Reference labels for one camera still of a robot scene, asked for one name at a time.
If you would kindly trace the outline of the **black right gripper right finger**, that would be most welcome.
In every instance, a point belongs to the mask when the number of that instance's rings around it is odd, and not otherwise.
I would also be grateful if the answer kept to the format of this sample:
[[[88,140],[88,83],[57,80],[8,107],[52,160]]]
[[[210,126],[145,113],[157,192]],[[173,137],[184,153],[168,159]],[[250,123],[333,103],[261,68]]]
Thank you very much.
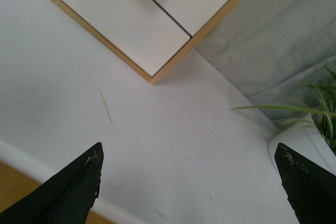
[[[335,223],[335,175],[283,143],[274,158],[299,223]]]

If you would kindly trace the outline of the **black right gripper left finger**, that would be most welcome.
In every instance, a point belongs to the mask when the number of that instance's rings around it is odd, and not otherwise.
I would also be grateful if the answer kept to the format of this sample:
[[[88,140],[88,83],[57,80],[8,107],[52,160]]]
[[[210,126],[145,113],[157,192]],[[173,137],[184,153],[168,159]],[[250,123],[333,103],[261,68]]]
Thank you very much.
[[[86,223],[99,197],[103,159],[98,142],[1,212],[1,223]]]

